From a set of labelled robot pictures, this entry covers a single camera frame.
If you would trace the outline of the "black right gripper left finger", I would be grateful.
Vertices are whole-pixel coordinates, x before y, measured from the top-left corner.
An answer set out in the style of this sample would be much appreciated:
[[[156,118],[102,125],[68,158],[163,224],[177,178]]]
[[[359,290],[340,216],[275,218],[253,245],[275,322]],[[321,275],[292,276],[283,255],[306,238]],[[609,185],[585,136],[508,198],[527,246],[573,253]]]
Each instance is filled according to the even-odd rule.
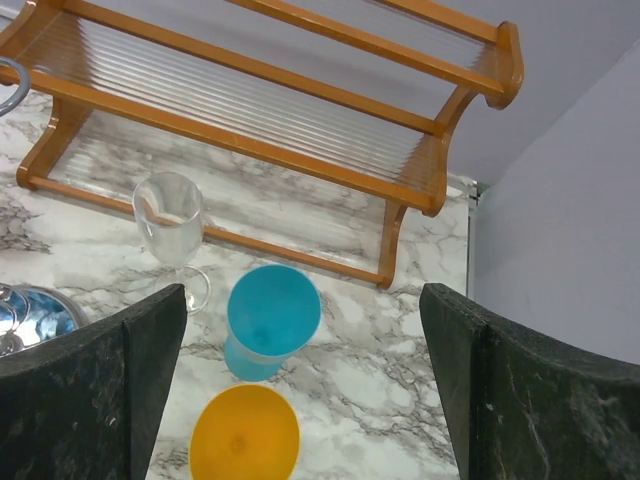
[[[172,284],[2,357],[2,478],[145,478],[186,324]]]

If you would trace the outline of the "blue plastic wine glass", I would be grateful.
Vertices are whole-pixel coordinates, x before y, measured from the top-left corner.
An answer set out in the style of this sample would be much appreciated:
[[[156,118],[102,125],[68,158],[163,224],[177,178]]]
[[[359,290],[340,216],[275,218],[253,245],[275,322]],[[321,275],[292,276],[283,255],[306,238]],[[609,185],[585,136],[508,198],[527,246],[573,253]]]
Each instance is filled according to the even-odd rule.
[[[274,376],[315,334],[322,317],[320,295],[302,272],[271,264],[243,275],[227,304],[224,360],[243,381]]]

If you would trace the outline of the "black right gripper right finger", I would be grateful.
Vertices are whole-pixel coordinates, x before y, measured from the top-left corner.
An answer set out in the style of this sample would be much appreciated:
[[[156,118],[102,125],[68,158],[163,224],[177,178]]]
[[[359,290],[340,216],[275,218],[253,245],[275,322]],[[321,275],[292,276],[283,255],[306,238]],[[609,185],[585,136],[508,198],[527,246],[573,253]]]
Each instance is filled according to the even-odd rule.
[[[444,284],[419,310],[463,479],[636,479],[639,367],[497,315]]]

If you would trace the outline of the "clear wine glass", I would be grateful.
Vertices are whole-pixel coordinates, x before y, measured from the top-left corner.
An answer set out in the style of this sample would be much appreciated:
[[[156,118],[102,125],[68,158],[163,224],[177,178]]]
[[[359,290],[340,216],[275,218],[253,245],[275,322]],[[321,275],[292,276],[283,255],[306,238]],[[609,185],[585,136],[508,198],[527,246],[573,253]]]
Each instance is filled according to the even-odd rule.
[[[154,173],[134,189],[132,207],[147,250],[163,267],[155,289],[181,284],[187,312],[202,311],[211,283],[201,269],[189,264],[204,236],[203,196],[198,186],[179,173]]]

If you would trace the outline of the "yellow plastic wine glass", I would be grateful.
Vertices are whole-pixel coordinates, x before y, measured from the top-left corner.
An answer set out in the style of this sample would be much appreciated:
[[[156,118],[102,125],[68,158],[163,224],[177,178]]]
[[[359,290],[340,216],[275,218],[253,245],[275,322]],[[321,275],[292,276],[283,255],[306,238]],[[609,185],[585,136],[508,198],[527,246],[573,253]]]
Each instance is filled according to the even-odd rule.
[[[230,387],[202,411],[192,432],[193,479],[288,479],[300,452],[290,403],[260,384]]]

